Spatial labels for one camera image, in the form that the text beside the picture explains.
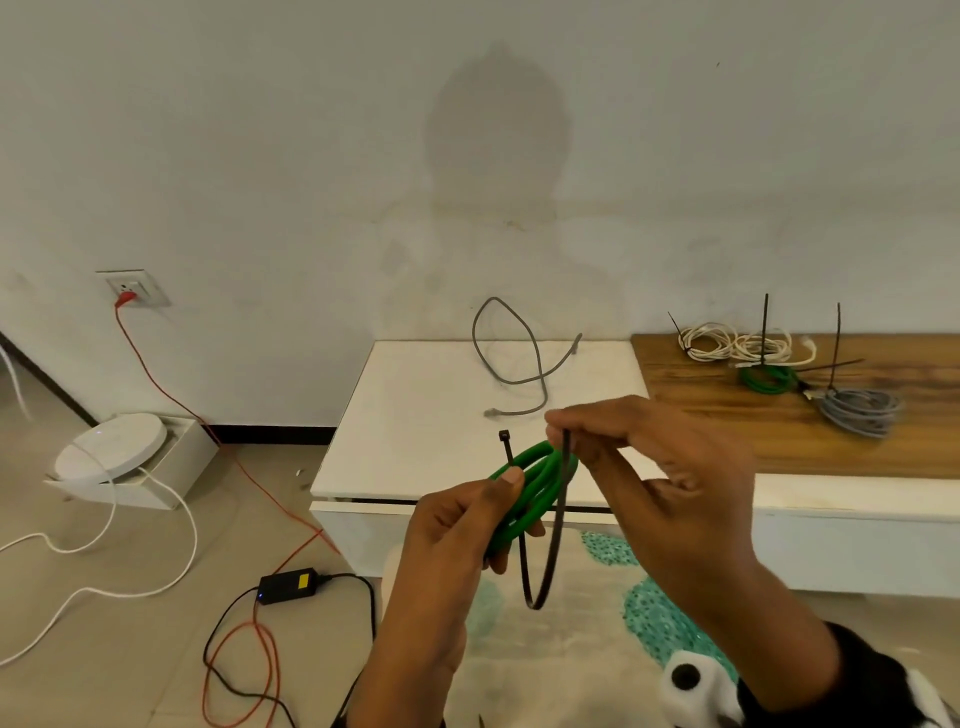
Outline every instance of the power outlet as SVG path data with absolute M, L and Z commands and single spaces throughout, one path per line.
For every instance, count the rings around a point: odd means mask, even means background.
M 97 276 L 105 280 L 113 292 L 113 299 L 122 293 L 133 292 L 136 298 L 127 305 L 140 308 L 162 308 L 170 305 L 153 277 L 143 269 L 133 271 L 97 271 Z

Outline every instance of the floor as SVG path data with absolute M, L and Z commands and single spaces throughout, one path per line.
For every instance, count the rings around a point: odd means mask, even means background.
M 43 530 L 55 543 L 83 543 L 99 530 L 108 506 L 70 499 L 41 480 L 62 444 L 85 429 L 42 385 L 22 373 L 34 412 L 26 423 L 0 372 L 0 544 Z M 286 507 L 305 515 L 309 483 L 323 448 L 239 449 L 248 469 Z M 169 593 L 134 600 L 81 597 L 50 634 L 18 662 L 0 667 L 0 724 L 19 728 L 181 728 L 203 725 L 201 652 L 210 629 L 233 600 L 269 573 L 309 531 L 291 522 L 223 454 L 190 491 L 200 528 L 192 571 Z M 150 589 L 172 578 L 189 555 L 191 533 L 181 511 L 118 511 L 94 549 L 58 555 L 32 540 L 0 555 L 0 659 L 20 649 L 74 589 Z M 345 564 L 314 543 L 291 563 L 317 570 Z M 874 646 L 921 669 L 960 705 L 960 601 L 863 595 L 803 595 L 825 619 L 853 628 Z M 250 600 L 225 627 L 246 619 Z M 282 661 L 283 695 L 298 725 L 327 725 L 370 644 L 368 598 L 355 582 L 333 583 L 316 597 L 266 607 Z M 265 679 L 256 637 L 248 633 L 220 658 L 236 683 Z M 249 703 L 214 690 L 212 713 L 230 722 Z M 263 725 L 267 711 L 250 725 Z M 283 725 L 282 717 L 275 725 Z

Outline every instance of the wall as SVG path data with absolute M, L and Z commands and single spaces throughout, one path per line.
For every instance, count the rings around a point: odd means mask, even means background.
M 335 425 L 375 338 L 960 331 L 945 0 L 3 3 L 0 330 L 98 416 Z M 487 334 L 518 336 L 498 315 Z

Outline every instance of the power adapter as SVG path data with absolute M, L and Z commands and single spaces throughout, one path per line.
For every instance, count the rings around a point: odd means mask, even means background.
M 276 604 L 280 601 L 313 596 L 329 580 L 328 575 L 320 575 L 316 570 L 309 568 L 261 576 L 260 584 L 256 589 L 256 600 L 261 604 Z

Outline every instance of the white table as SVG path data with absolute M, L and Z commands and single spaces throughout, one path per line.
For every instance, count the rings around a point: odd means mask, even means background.
M 544 367 L 568 346 L 541 342 Z M 506 378 L 536 372 L 529 342 L 481 347 Z M 547 385 L 548 406 L 647 394 L 621 341 L 582 342 Z M 311 513 L 358 573 L 379 576 L 420 496 L 502 464 L 499 430 L 510 429 L 514 451 L 543 439 L 542 412 L 484 411 L 539 402 L 536 382 L 496 383 L 470 342 L 378 341 L 314 480 Z M 625 454 L 641 476 L 660 475 Z M 567 525 L 619 533 L 586 469 L 567 504 Z M 756 552 L 793 589 L 960 597 L 960 481 L 761 474 L 754 507 Z

